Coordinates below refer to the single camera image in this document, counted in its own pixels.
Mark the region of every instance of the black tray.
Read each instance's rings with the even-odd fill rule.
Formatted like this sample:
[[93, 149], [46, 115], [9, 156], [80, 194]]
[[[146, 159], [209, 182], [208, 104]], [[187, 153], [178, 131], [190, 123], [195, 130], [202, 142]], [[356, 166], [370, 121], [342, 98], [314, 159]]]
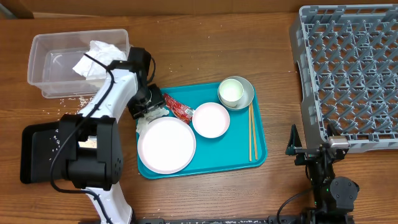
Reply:
[[[50, 166], [57, 153], [58, 121], [35, 124], [22, 132], [20, 180], [24, 184], [50, 180]], [[54, 179], [61, 179], [60, 164], [55, 165]]]

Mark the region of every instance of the red wrapper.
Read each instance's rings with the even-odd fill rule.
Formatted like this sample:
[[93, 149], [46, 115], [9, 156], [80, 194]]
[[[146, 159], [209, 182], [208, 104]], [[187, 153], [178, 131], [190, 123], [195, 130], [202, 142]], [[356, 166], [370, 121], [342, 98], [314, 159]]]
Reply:
[[173, 99], [169, 94], [163, 94], [164, 99], [166, 100], [167, 107], [173, 112], [174, 116], [183, 122], [189, 124], [192, 120], [194, 110], [177, 100]]

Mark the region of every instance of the blue tray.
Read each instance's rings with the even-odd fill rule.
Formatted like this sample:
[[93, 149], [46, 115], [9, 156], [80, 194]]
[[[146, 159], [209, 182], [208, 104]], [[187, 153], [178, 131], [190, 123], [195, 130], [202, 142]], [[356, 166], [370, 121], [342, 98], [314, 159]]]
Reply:
[[[164, 88], [162, 89], [162, 92], [168, 93], [177, 101], [196, 109], [203, 103], [220, 103], [217, 96], [219, 84], [220, 83], [207, 83], [178, 86]], [[195, 137], [197, 139], [197, 148], [191, 163], [189, 163], [189, 165], [183, 170], [174, 174], [157, 174], [149, 170], [137, 155], [139, 172], [148, 179], [160, 179], [260, 166], [267, 158], [267, 145], [255, 90], [253, 108], [257, 135], [257, 161], [254, 158], [253, 145], [252, 162], [249, 162], [249, 112], [246, 108], [241, 111], [229, 111], [229, 116], [231, 118], [229, 128], [224, 135], [215, 139], [202, 137], [195, 131], [191, 123], [190, 127], [195, 133]]]

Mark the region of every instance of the white cloth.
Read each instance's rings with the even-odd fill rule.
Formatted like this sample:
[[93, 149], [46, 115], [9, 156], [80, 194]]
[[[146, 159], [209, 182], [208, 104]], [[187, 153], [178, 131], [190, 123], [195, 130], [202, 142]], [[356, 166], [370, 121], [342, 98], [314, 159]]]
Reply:
[[[107, 44], [102, 41], [90, 41], [90, 51], [86, 52], [89, 56], [97, 59], [104, 65], [109, 65], [113, 60], [126, 60], [126, 54], [120, 51], [113, 44]], [[90, 58], [83, 56], [74, 66], [73, 70], [86, 77], [87, 80], [106, 78], [106, 71]]]
[[157, 119], [161, 118], [165, 115], [169, 115], [170, 111], [166, 108], [157, 108], [154, 111], [146, 113], [143, 118], [139, 118], [137, 122], [137, 133], [141, 134], [148, 126], [148, 124]]

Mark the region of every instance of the tray rim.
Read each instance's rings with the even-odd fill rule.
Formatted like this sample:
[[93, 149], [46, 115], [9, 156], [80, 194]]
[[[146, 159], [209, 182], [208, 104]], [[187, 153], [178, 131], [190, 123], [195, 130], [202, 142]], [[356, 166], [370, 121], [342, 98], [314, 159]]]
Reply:
[[[197, 87], [197, 86], [212, 87], [213, 85], [219, 85], [220, 83], [221, 82], [199, 83], [199, 84], [192, 84], [192, 85], [161, 88], [160, 90], [163, 92], [163, 91], [167, 91], [167, 90], [175, 90], [177, 88], [187, 88], [187, 87]], [[262, 124], [262, 119], [261, 119], [261, 114], [260, 114], [260, 107], [259, 107], [259, 103], [258, 103], [258, 100], [257, 100], [256, 88], [253, 86], [253, 89], [254, 89], [254, 99], [253, 99], [253, 101], [255, 101], [256, 104], [258, 105], [257, 109], [254, 110], [254, 115], [256, 116], [257, 123], [261, 123]], [[261, 128], [257, 128], [256, 131], [257, 131], [259, 136], [263, 136], [263, 138], [258, 139], [258, 140], [260, 140], [260, 141], [264, 140], [265, 153], [264, 153], [264, 158], [263, 159], [259, 159], [257, 161], [253, 161], [252, 163], [250, 163], [250, 165], [241, 166], [240, 168], [237, 168], [237, 169], [221, 169], [221, 170], [213, 170], [213, 171], [201, 171], [201, 172], [195, 172], [195, 173], [183, 174], [183, 175], [178, 175], [178, 172], [176, 172], [174, 174], [166, 174], [166, 175], [159, 174], [159, 176], [157, 176], [157, 177], [152, 177], [152, 176], [148, 177], [148, 176], [146, 176], [144, 174], [146, 172], [146, 170], [144, 172], [142, 172], [142, 166], [144, 166], [144, 164], [142, 163], [141, 158], [138, 156], [138, 153], [137, 153], [137, 167], [138, 167], [139, 174], [142, 175], [143, 177], [147, 178], [147, 179], [157, 180], [157, 179], [163, 179], [163, 178], [185, 177], [185, 176], [193, 176], [193, 175], [200, 175], [200, 174], [212, 174], [212, 173], [216, 173], [216, 172], [225, 172], [225, 171], [232, 171], [232, 170], [240, 170], [240, 169], [248, 169], [248, 168], [259, 167], [263, 163], [265, 163], [265, 161], [267, 160], [268, 147], [267, 147], [266, 137], [265, 137], [265, 134], [264, 134], [264, 128], [262, 127], [262, 125], [261, 125]], [[136, 133], [136, 141], [137, 142], [138, 142], [138, 139], [139, 139], [139, 134]]]

